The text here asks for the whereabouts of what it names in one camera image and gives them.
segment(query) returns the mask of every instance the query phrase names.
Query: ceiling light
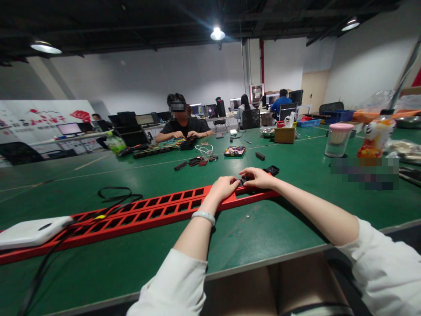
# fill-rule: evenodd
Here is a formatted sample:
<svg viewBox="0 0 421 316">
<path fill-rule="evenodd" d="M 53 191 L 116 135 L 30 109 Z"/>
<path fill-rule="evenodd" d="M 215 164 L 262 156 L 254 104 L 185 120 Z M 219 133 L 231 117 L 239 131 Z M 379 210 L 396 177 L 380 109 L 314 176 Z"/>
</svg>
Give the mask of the ceiling light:
<svg viewBox="0 0 421 316">
<path fill-rule="evenodd" d="M 43 53 L 49 54 L 61 54 L 62 51 L 58 48 L 53 47 L 50 43 L 43 42 L 43 41 L 35 41 L 31 44 L 31 47 L 34 50 L 42 51 Z"/>
<path fill-rule="evenodd" d="M 210 38 L 213 40 L 223 40 L 225 38 L 225 33 L 222 32 L 219 27 L 215 27 Z"/>
<path fill-rule="evenodd" d="M 347 24 L 342 28 L 342 31 L 349 31 L 350 29 L 356 28 L 360 23 L 357 20 L 357 17 L 350 19 Z"/>
</svg>

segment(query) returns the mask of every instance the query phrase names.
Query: plastic bottle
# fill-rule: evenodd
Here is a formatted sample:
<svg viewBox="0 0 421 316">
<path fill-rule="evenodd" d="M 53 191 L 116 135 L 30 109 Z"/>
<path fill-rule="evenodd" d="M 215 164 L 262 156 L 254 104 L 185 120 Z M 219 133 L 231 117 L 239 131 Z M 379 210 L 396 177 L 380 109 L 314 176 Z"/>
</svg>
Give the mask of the plastic bottle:
<svg viewBox="0 0 421 316">
<path fill-rule="evenodd" d="M 118 154 L 120 151 L 125 149 L 126 143 L 120 137 L 115 136 L 112 131 L 108 132 L 107 140 L 108 147 L 115 154 Z"/>
<path fill-rule="evenodd" d="M 357 153 L 358 158 L 381 158 L 386 141 L 396 128 L 392 119 L 394 110 L 382 110 L 380 116 L 365 129 L 365 140 Z"/>
</svg>

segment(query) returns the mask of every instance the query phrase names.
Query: bracelet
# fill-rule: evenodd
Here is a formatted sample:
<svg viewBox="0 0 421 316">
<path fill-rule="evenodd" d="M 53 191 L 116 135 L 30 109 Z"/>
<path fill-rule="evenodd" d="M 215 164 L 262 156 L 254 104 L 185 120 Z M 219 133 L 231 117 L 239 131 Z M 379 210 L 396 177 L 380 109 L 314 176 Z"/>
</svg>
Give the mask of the bracelet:
<svg viewBox="0 0 421 316">
<path fill-rule="evenodd" d="M 194 217 L 206 218 L 212 224 L 212 226 L 215 226 L 215 223 L 216 223 L 215 218 L 207 212 L 201 212 L 201 211 L 194 212 L 192 214 L 192 218 L 194 218 Z"/>
</svg>

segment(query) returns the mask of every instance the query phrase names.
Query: orange tray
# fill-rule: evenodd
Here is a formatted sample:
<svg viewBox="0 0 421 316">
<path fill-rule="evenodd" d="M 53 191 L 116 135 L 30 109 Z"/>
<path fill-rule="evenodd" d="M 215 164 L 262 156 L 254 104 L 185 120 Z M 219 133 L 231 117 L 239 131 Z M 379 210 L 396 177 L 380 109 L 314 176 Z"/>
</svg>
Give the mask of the orange tray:
<svg viewBox="0 0 421 316">
<path fill-rule="evenodd" d="M 392 115 L 392 118 L 397 119 L 399 117 L 404 117 L 404 116 L 415 116 L 415 114 L 417 114 L 420 111 L 421 111 L 421 109 L 419 109 L 419 110 L 399 110 L 397 113 Z M 352 120 L 354 122 L 370 123 L 372 120 L 374 120 L 379 115 L 380 115 L 380 113 L 367 113 L 367 112 L 363 112 L 363 110 L 358 110 L 352 116 Z"/>
</svg>

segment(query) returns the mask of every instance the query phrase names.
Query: blue shirt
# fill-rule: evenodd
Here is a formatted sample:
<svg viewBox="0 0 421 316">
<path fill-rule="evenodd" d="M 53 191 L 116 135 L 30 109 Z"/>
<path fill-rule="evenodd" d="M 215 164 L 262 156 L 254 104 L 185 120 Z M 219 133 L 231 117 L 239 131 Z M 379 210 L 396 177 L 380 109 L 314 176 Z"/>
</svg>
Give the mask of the blue shirt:
<svg viewBox="0 0 421 316">
<path fill-rule="evenodd" d="M 282 104 L 292 103 L 293 101 L 287 97 L 280 97 L 271 106 L 271 112 L 275 113 L 279 117 L 279 110 Z"/>
</svg>

